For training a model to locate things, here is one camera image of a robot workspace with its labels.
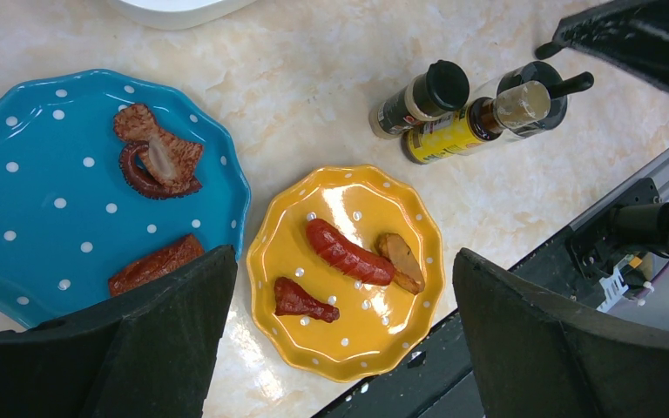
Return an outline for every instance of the yellow label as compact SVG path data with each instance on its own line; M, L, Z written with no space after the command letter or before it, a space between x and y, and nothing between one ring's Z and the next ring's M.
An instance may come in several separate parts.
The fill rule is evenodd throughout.
M466 110L469 107L409 131L406 146L411 155L428 164L482 144L468 126Z

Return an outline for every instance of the yellow plate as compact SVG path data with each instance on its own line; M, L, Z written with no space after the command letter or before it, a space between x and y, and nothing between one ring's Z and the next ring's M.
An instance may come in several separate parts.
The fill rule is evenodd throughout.
M381 233L398 233L424 273L417 296L396 283L362 285L320 259L305 227L325 219L351 241L374 251ZM442 238L415 190L372 165L324 167L279 194L268 207L247 253L253 320L291 366L333 381L352 381L392 370L429 331L445 286ZM340 319L328 324L303 316L275 316L273 287L295 280Z

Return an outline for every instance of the tabletop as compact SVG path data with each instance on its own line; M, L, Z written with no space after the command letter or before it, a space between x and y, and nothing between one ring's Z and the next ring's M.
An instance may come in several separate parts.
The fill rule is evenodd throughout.
M561 17L598 3L259 0L167 32L104 0L0 0L0 97L90 68L176 87L232 134L253 191L246 245L270 200L313 169L372 164L420 193L443 233L445 271L464 246L509 267L669 146L669 96L563 51L549 62L566 78L590 71L596 84L571 98L556 130L426 166L375 137L368 110L437 59L477 87L530 62ZM435 321L455 307L447 287ZM0 314L3 329L21 330ZM240 263L205 416L309 416L352 384L280 359L251 320Z

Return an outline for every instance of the bottle label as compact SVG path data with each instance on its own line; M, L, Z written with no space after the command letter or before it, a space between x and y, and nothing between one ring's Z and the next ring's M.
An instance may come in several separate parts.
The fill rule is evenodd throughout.
M483 144L468 125L466 111L469 107L465 106L460 111L407 133L406 146L411 155L428 164Z
M378 109L378 125L392 135L399 135L420 123L406 107L406 87L383 102Z

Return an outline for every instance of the yellow bottle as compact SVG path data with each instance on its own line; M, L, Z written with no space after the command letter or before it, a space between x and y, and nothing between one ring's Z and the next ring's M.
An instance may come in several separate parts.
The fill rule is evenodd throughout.
M550 95L538 81L503 91L497 98L478 98L460 111L406 132L402 149L417 164L429 164L455 154L472 153L516 129L547 116Z

